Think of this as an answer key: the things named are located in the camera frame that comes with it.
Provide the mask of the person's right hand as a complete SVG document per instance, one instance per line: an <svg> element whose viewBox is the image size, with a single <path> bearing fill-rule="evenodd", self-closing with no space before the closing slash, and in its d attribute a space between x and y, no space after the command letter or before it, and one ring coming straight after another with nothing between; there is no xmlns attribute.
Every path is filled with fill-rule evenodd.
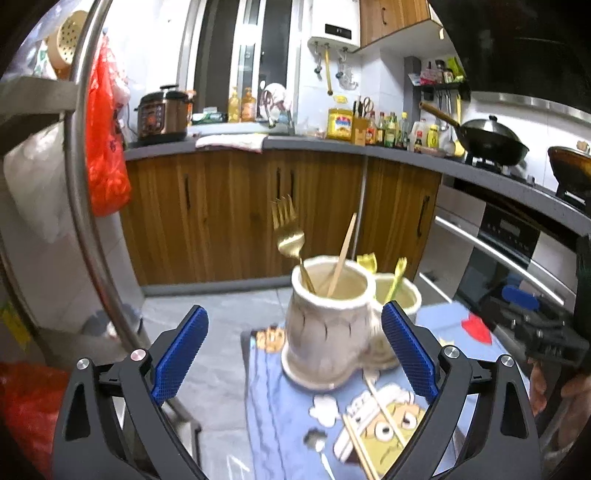
<svg viewBox="0 0 591 480"><path fill-rule="evenodd" d="M545 397L547 382L542 372L541 364L532 359L529 363L533 365L530 376L530 404L534 415L541 413L547 404ZM570 399L579 406L590 408L590 376L578 374L568 380L561 388L561 397Z"/></svg>

